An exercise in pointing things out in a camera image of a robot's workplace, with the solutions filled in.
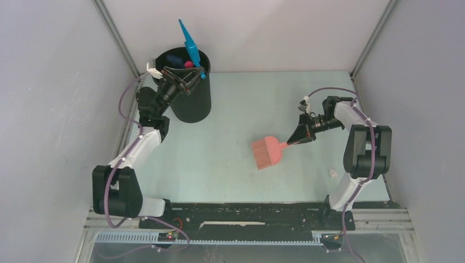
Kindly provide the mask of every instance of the floor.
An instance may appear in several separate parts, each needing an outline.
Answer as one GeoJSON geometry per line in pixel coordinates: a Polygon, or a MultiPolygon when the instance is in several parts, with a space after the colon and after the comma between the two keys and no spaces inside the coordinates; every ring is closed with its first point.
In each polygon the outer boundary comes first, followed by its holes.
{"type": "MultiPolygon", "coordinates": [[[[169,133],[136,170],[144,195],[172,202],[321,202],[336,188],[343,169],[348,132],[334,129],[317,140],[284,151],[282,161],[257,170],[251,143],[267,135],[286,141],[297,126],[303,96],[321,87],[353,89],[347,72],[212,73],[212,110],[189,124],[169,109],[169,133]],[[329,175],[328,169],[338,177],[329,175]]],[[[155,87],[151,79],[145,85],[155,87]]],[[[311,97],[313,111],[322,112],[328,95],[311,97]]],[[[372,182],[357,201],[387,201],[383,179],[372,182]]]]}

